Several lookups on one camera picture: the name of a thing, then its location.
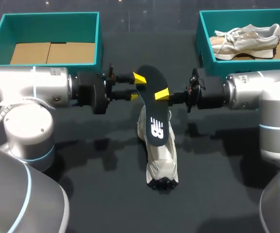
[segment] gray sneaker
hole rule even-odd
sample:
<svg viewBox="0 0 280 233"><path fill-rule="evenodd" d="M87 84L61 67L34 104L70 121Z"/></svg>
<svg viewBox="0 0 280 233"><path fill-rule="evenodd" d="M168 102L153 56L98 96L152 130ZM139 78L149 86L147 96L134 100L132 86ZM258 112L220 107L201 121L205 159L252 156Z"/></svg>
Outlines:
<svg viewBox="0 0 280 233"><path fill-rule="evenodd" d="M153 189L173 189L178 184L177 153L175 135L169 121L169 138L161 147L150 145L145 136L145 107L141 109L138 120L138 137L145 142L148 151L146 182Z"/></svg>
<svg viewBox="0 0 280 233"><path fill-rule="evenodd" d="M280 41L280 26L257 28L251 24L234 28L227 33L215 31L210 38L214 56L221 60L232 60L238 54L257 58L273 58L274 48Z"/></svg>

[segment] black insole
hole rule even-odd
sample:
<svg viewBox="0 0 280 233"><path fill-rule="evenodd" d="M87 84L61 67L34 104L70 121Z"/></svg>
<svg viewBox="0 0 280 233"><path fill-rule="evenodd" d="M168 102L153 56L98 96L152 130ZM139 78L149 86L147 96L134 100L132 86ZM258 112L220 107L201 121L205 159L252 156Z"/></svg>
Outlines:
<svg viewBox="0 0 280 233"><path fill-rule="evenodd" d="M145 105L145 133L152 146L166 144L169 137L168 100L155 100L155 93L168 88L163 74L152 66L141 66L137 74L146 79L146 84L136 85Z"/></svg>

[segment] white shoelace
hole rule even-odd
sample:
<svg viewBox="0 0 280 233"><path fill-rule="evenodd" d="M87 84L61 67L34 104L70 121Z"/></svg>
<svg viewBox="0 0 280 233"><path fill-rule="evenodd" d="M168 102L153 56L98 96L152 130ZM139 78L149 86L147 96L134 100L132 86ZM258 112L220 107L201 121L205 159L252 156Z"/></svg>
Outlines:
<svg viewBox="0 0 280 233"><path fill-rule="evenodd" d="M242 36L240 36L238 33L240 32L240 28L234 28L230 31L228 31L227 33L224 32L220 32L220 31L214 31L214 33L216 34L217 37L224 37L223 43L220 47L220 49L218 50L217 54L220 52L220 50L223 48L224 44L226 42L232 42L234 43L234 38L241 38Z"/></svg>

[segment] beige sneaker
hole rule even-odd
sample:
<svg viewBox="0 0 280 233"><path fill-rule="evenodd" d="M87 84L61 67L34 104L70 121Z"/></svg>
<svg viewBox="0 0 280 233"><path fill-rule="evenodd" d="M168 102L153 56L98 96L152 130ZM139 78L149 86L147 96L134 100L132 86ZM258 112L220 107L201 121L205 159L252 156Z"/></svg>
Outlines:
<svg viewBox="0 0 280 233"><path fill-rule="evenodd" d="M280 41L280 26L257 28L251 24L234 28L227 33L215 31L210 38L214 56L221 60L232 60L238 54L249 54L257 58L273 58L274 48Z"/></svg>
<svg viewBox="0 0 280 233"><path fill-rule="evenodd" d="M138 120L138 137L145 142L148 152L146 166L146 182L153 189L174 189L178 185L177 152L175 149L175 134L170 123L169 137L164 146L152 146L145 135L145 106L141 109Z"/></svg>

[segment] teal box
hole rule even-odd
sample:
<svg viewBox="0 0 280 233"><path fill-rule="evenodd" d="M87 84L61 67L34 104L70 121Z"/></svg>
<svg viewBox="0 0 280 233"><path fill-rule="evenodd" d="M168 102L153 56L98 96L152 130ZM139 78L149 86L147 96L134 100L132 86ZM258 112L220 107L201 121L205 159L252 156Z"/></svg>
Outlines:
<svg viewBox="0 0 280 233"><path fill-rule="evenodd" d="M249 24L255 27L280 25L280 9L200 11L196 32L196 49L207 74L222 79L230 73L280 69L280 60L217 61L210 45L214 31L228 32Z"/></svg>
<svg viewBox="0 0 280 233"><path fill-rule="evenodd" d="M95 43L94 62L10 65L16 43ZM102 71L99 12L4 14L0 21L0 66L66 67L69 73Z"/></svg>

